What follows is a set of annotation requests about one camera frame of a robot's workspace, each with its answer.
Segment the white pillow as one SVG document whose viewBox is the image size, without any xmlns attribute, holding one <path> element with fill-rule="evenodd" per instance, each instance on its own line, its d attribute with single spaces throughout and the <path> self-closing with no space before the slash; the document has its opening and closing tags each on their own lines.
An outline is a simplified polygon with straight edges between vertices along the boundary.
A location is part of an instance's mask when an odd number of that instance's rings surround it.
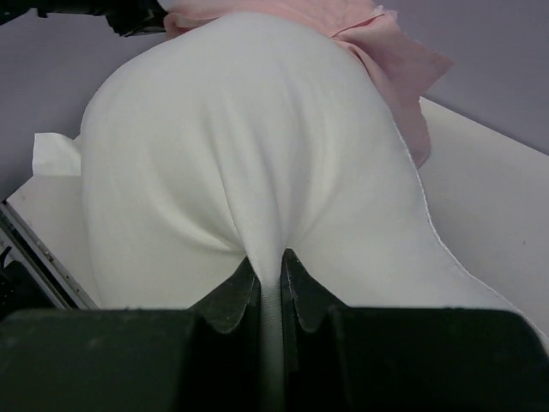
<svg viewBox="0 0 549 412">
<path fill-rule="evenodd" d="M 261 284 L 260 408 L 281 411 L 281 265 L 352 306 L 512 310 L 432 224 L 381 94 L 333 40 L 237 12 L 116 70 L 33 173 L 77 177 L 101 308 L 183 308 L 248 258 Z"/>
</svg>

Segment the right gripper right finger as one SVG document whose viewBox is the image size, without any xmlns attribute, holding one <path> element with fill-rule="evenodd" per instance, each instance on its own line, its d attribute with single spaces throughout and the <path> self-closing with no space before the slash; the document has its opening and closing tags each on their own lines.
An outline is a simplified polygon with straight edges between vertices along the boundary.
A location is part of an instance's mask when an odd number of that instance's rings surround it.
<svg viewBox="0 0 549 412">
<path fill-rule="evenodd" d="M 315 280 L 292 249 L 286 249 L 281 266 L 281 308 L 284 331 L 315 332 L 329 309 L 346 308 Z"/>
</svg>

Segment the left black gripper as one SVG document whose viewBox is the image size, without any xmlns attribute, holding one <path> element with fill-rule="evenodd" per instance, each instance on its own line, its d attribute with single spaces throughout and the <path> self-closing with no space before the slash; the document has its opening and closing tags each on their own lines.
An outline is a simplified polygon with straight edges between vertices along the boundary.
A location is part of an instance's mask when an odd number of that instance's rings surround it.
<svg viewBox="0 0 549 412">
<path fill-rule="evenodd" d="M 51 13 L 103 16 L 123 37 L 164 33 L 167 12 L 154 0 L 54 0 L 39 1 L 39 16 Z"/>
</svg>

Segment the blue and pink printed pillowcase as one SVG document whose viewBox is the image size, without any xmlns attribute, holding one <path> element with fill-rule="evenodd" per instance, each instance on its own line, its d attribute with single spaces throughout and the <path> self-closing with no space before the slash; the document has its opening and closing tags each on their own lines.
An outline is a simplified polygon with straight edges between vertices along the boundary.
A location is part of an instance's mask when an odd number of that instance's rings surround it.
<svg viewBox="0 0 549 412">
<path fill-rule="evenodd" d="M 451 62 L 408 38 L 397 14 L 372 1 L 175 1 L 166 7 L 164 27 L 177 37 L 237 12 L 275 15 L 316 30 L 356 57 L 392 112 L 417 167 L 431 152 L 420 96 Z"/>
</svg>

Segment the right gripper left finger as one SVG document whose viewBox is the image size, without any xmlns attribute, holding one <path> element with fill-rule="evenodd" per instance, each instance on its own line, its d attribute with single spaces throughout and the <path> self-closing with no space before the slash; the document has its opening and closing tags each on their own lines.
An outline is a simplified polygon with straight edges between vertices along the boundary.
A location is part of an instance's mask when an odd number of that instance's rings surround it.
<svg viewBox="0 0 549 412">
<path fill-rule="evenodd" d="M 233 333 L 249 312 L 258 312 L 261 285 L 246 257 L 235 271 L 190 309 L 221 334 Z"/>
</svg>

